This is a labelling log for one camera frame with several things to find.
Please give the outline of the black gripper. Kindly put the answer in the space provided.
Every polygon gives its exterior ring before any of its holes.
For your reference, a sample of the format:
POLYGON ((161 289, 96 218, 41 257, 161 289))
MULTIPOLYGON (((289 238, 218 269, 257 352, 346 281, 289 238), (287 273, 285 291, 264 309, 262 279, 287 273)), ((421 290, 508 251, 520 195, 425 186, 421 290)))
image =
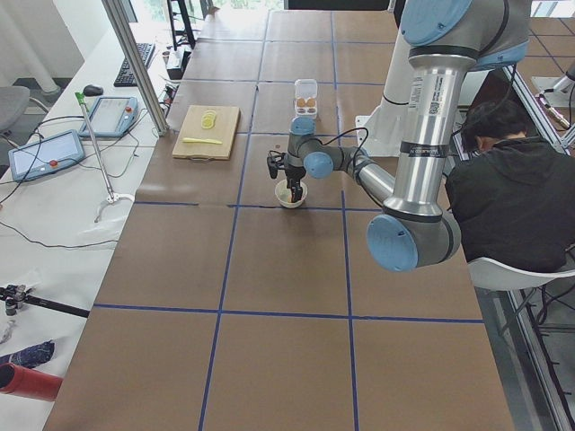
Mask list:
POLYGON ((284 171, 287 179, 287 197, 292 198, 293 203, 300 202, 303 196, 303 188, 300 184, 303 179, 303 167, 285 164, 284 171))

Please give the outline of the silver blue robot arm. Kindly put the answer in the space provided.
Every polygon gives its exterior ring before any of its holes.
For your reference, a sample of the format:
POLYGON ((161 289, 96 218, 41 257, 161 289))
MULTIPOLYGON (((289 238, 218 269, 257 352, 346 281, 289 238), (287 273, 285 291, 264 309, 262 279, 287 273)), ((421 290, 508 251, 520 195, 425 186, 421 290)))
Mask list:
POLYGON ((293 202, 303 199, 302 179, 346 172, 382 208, 367 227, 374 260, 395 272, 438 264, 457 251, 454 217, 438 205, 459 95, 467 73, 511 66, 526 54, 528 1, 409 1, 399 33, 413 68, 406 127, 395 173, 360 147, 331 147, 309 118, 295 118, 287 151, 269 161, 271 176, 286 175, 293 202))

